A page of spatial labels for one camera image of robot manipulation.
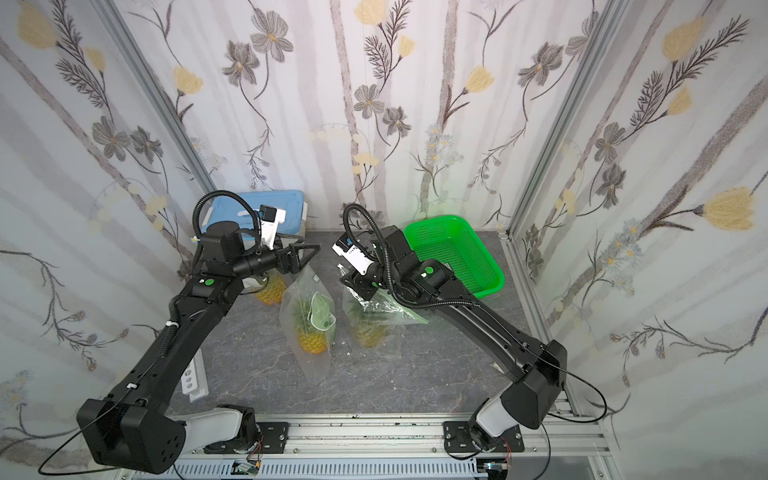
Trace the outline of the zip-top bag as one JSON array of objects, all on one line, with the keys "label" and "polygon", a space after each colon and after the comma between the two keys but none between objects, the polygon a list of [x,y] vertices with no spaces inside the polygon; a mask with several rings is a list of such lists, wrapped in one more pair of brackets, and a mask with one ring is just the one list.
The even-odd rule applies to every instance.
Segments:
[{"label": "zip-top bag", "polygon": [[371,300],[364,300],[350,287],[345,287],[342,308],[353,339],[379,356],[399,357],[407,326],[429,324],[423,315],[401,306],[381,290]]},{"label": "zip-top bag", "polygon": [[283,275],[276,271],[245,278],[243,286],[242,295],[254,297],[268,306],[279,305],[287,289]]},{"label": "zip-top bag", "polygon": [[311,266],[305,267],[285,290],[279,320],[306,380],[323,382],[330,372],[335,341],[335,302]]}]

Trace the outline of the pineapple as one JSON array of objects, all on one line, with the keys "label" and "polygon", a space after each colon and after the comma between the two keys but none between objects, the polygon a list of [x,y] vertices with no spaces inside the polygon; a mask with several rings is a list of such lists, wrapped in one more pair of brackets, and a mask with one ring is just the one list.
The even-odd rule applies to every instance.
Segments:
[{"label": "pineapple", "polygon": [[286,289],[287,287],[282,275],[270,273],[266,283],[255,293],[255,297],[266,305],[279,305],[282,302]]},{"label": "pineapple", "polygon": [[293,306],[293,327],[299,347],[309,354],[321,354],[328,350],[326,333],[314,327],[310,320],[309,300],[296,300]]},{"label": "pineapple", "polygon": [[389,334],[388,315],[366,311],[356,300],[344,305],[352,336],[365,348],[377,347]]}]

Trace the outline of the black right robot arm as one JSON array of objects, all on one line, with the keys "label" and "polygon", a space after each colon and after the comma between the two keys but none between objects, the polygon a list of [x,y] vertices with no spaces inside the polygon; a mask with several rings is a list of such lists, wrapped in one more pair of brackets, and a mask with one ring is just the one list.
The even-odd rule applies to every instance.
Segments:
[{"label": "black right robot arm", "polygon": [[443,317],[503,367],[509,385],[468,422],[477,448],[494,448],[515,426],[538,429],[565,387],[565,347],[513,327],[445,264],[420,260],[399,228],[379,228],[365,207],[346,205],[342,223],[345,233],[334,249],[352,267],[341,279],[346,287],[365,300],[384,290],[402,307]]}]

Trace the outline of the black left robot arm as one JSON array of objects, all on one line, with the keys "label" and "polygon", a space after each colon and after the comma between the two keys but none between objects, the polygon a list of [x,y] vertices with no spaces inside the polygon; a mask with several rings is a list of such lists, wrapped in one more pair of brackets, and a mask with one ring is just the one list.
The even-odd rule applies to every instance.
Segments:
[{"label": "black left robot arm", "polygon": [[[202,227],[201,211],[217,197],[239,203],[251,219],[250,227],[235,221]],[[317,244],[303,242],[264,244],[260,214],[227,190],[198,200],[192,226],[197,247],[190,278],[170,300],[161,333],[108,395],[86,400],[77,412],[80,431],[99,465],[162,474],[189,450],[235,438],[243,418],[238,409],[213,410],[200,421],[167,416],[175,387],[243,292],[245,279],[270,271],[298,274],[320,250]]]}]

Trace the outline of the zip-top bag by box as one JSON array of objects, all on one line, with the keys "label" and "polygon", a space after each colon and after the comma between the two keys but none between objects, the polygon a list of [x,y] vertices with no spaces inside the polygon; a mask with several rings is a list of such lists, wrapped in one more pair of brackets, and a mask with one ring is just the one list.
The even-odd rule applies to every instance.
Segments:
[{"label": "zip-top bag by box", "polygon": [[254,297],[268,306],[279,305],[287,289],[283,275],[276,271],[245,278],[243,286],[242,295]]}]

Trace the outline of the green plastic perforated basket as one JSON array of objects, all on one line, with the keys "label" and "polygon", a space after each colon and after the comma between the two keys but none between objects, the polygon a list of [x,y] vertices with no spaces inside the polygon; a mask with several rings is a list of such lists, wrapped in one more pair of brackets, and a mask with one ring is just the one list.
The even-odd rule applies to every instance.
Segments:
[{"label": "green plastic perforated basket", "polygon": [[435,259],[450,267],[477,298],[504,287],[501,267],[464,218],[443,215],[417,221],[404,235],[420,260]]}]

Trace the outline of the white power strip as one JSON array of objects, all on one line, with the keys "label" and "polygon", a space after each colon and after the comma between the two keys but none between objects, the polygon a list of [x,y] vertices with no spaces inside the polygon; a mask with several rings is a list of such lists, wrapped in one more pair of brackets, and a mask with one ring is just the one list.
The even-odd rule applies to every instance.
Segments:
[{"label": "white power strip", "polygon": [[182,374],[181,380],[182,394],[194,403],[209,394],[207,376],[202,350],[199,349]]}]

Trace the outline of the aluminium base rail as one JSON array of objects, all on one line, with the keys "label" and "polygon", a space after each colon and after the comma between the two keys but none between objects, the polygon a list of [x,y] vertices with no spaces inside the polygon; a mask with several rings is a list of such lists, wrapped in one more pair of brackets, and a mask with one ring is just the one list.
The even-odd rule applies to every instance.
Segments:
[{"label": "aluminium base rail", "polygon": [[[477,451],[466,414],[256,415],[269,439],[265,455],[309,458],[451,458]],[[599,426],[547,418],[537,429],[503,434],[496,454],[598,457],[610,454]]]}]

